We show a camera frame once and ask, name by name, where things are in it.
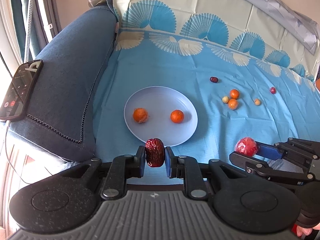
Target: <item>gray ribbed panel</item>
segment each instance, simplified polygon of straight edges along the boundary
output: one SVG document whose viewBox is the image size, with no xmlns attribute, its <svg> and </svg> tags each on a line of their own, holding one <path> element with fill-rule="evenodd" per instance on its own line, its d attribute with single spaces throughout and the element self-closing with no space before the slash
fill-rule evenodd
<svg viewBox="0 0 320 240">
<path fill-rule="evenodd" d="M 206 202 L 186 198 L 181 191 L 128 191 L 105 201 L 86 224 L 56 235 L 19 230 L 10 240 L 289 240 L 290 231 L 249 235 L 224 225 Z"/>
</svg>

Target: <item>red date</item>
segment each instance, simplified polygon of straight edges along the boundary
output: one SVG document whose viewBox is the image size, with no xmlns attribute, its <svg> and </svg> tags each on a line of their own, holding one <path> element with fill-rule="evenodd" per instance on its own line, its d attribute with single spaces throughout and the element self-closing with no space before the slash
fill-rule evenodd
<svg viewBox="0 0 320 240">
<path fill-rule="evenodd" d="M 146 142 L 146 161 L 154 167 L 161 167 L 164 163 L 164 145 L 158 138 L 149 139 Z"/>
</svg>

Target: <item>plate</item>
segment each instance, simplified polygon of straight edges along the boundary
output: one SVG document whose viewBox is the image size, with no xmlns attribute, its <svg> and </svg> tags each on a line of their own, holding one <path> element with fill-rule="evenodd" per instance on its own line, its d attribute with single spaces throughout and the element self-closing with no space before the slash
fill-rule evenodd
<svg viewBox="0 0 320 240">
<path fill-rule="evenodd" d="M 137 123 L 133 117 L 136 108 L 143 107 L 149 113 L 145 123 Z M 184 113 L 182 123 L 173 123 L 172 111 Z M 164 146 L 176 146 L 187 141 L 196 131 L 198 115 L 191 101 L 182 93 L 168 87 L 147 87 L 135 92 L 124 106 L 124 120 L 139 140 L 146 142 L 159 138 Z"/>
</svg>

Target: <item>small yellow fruit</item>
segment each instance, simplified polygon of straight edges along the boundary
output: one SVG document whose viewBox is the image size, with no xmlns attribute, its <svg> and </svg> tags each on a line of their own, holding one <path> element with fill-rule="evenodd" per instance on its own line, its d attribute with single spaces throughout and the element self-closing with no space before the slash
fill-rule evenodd
<svg viewBox="0 0 320 240">
<path fill-rule="evenodd" d="M 227 104 L 229 102 L 229 97 L 225 96 L 222 98 L 222 102 L 224 102 L 225 104 Z"/>
<path fill-rule="evenodd" d="M 256 106 L 259 106 L 259 105 L 261 105 L 261 101 L 256 98 L 256 99 L 254 100 L 254 104 L 255 104 Z"/>
</svg>

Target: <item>orange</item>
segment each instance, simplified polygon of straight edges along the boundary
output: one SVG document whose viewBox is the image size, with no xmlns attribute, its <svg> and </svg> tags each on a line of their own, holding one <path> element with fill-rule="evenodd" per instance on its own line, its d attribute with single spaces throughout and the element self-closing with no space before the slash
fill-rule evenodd
<svg viewBox="0 0 320 240">
<path fill-rule="evenodd" d="M 232 98 L 229 100 L 228 106 L 230 109 L 235 110 L 238 107 L 238 101 Z"/>
<path fill-rule="evenodd" d="M 231 98 L 233 98 L 233 99 L 238 99 L 239 96 L 240 96 L 240 93 L 239 93 L 238 90 L 233 89 L 233 90 L 230 91 L 230 96 L 231 96 Z"/>
<path fill-rule="evenodd" d="M 170 119 L 174 123 L 181 123 L 184 119 L 184 113 L 180 110 L 174 110 L 170 115 Z"/>
<path fill-rule="evenodd" d="M 132 115 L 133 119 L 138 123 L 143 123 L 148 120 L 148 111 L 144 108 L 136 108 Z"/>
</svg>

